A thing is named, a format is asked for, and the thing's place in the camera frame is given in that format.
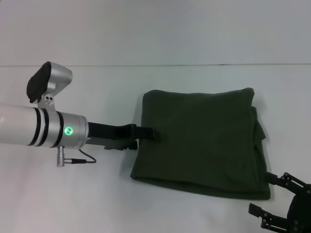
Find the white wall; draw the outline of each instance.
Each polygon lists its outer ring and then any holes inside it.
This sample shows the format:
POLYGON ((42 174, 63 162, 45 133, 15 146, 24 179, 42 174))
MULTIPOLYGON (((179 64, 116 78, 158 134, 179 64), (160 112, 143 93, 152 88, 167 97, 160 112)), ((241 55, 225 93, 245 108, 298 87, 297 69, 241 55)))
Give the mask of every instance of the white wall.
MULTIPOLYGON (((105 124, 139 124, 142 95, 152 89, 252 87, 268 169, 310 182, 311 66, 103 67, 310 63, 310 6, 302 0, 1 0, 0 102, 31 106, 27 81, 47 60, 71 65, 74 75, 56 97, 57 109, 105 124)), ((133 181, 136 151, 86 145, 98 162, 64 168, 56 167, 54 149, 0 144, 0 151, 0 232, 264 232, 248 214, 248 200, 133 181)), ((286 216, 293 194, 272 191, 271 200, 253 203, 286 216)))

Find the green cloth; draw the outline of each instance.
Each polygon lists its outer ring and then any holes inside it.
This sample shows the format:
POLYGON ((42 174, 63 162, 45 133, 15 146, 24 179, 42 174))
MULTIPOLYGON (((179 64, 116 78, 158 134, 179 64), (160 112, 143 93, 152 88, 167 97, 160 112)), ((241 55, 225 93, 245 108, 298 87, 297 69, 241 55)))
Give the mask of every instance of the green cloth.
POLYGON ((141 125, 155 128, 157 140, 140 140, 131 177, 192 193, 268 200, 265 135, 251 106, 253 96, 252 88, 146 93, 141 125))

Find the green led light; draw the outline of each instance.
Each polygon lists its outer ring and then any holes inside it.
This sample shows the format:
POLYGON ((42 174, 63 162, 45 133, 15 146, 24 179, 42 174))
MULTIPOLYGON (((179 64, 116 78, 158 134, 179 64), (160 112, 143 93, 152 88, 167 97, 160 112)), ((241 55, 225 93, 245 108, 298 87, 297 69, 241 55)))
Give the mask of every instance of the green led light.
POLYGON ((73 134, 73 128, 72 128, 72 127, 69 127, 69 126, 66 127, 66 128, 65 128, 65 134, 68 135, 68 136, 69 136, 69 135, 72 135, 72 134, 73 134))

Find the black cable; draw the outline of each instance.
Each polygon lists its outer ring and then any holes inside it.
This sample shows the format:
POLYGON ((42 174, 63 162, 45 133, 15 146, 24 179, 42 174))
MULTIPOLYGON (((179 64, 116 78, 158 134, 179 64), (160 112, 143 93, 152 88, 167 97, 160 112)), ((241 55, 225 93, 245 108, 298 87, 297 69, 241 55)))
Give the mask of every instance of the black cable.
POLYGON ((84 154, 85 156, 87 156, 87 157, 91 158, 92 160, 94 160, 94 161, 87 161, 87 162, 86 162, 87 164, 94 164, 94 163, 97 162, 97 160, 96 160, 94 157, 92 157, 92 156, 88 155, 87 153, 83 152, 81 149, 79 149, 79 152, 81 152, 81 153, 84 154))

